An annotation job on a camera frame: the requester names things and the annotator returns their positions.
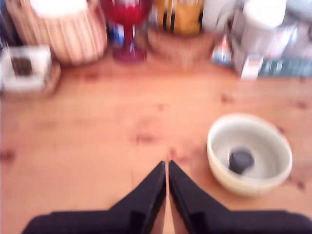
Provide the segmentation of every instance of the clutter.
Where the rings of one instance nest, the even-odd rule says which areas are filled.
[[[245,12],[246,6],[243,10],[237,9],[232,23],[232,33],[241,47],[247,53],[261,54],[270,58],[281,57],[295,29],[294,21],[283,16],[281,25],[269,27],[263,23],[255,24],[254,20],[250,21]]]
[[[285,20],[291,21],[291,19],[288,14],[285,16]],[[256,80],[265,76],[281,78],[307,78],[312,76],[312,59],[310,59],[312,46],[306,33],[307,27],[298,22],[293,22],[293,26],[294,30],[288,43],[285,45],[284,41],[280,41],[280,44],[285,48],[280,50],[280,56],[278,57],[269,57],[261,53],[249,53],[235,36],[235,31],[232,30],[229,33],[234,54],[234,68],[241,79]],[[227,32],[229,32],[229,28],[230,25],[227,24]]]
[[[216,42],[211,52],[210,59],[221,65],[233,66],[233,53],[227,34],[224,34],[221,39]]]
[[[155,0],[153,14],[159,29],[191,35],[202,28],[204,0]]]

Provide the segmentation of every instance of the small white box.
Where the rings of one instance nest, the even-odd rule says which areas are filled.
[[[12,59],[27,58],[31,62],[33,74],[16,76]],[[51,65],[51,51],[47,45],[9,47],[1,54],[1,89],[6,91],[40,90],[48,78]]]

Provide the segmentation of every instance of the striped container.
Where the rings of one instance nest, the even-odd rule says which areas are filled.
[[[21,40],[27,45],[48,44],[62,64],[96,61],[107,47],[106,23],[98,0],[89,8],[61,18],[41,18],[29,0],[6,0]]]

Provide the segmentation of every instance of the wood grain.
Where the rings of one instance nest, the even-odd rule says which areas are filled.
[[[136,66],[107,54],[64,68],[53,97],[1,100],[2,233],[19,234],[51,211],[108,209],[170,159],[230,209],[312,218],[311,90],[309,80],[246,82],[231,69],[204,62],[181,68],[151,55]],[[290,179],[265,196],[235,196],[209,169],[208,130],[232,112],[276,124],[292,147]],[[169,198],[164,220],[163,233],[175,233]]]

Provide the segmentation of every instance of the white container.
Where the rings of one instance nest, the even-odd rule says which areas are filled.
[[[293,34],[294,23],[287,20],[274,29],[261,28],[246,19],[241,46],[249,54],[259,54],[268,58],[280,58]]]
[[[249,149],[254,156],[254,167],[242,175],[229,169],[230,151],[237,147]],[[292,170],[292,151],[285,137],[270,123],[251,115],[218,119],[209,131],[207,148],[213,175],[239,195],[261,195],[286,180]]]
[[[30,76],[15,76],[11,59],[28,58],[33,74]],[[6,91],[34,91],[45,86],[51,65],[50,47],[21,46],[9,47],[1,54],[1,89]]]
[[[285,12],[286,0],[248,0],[243,11],[248,24],[261,29],[280,26]]]

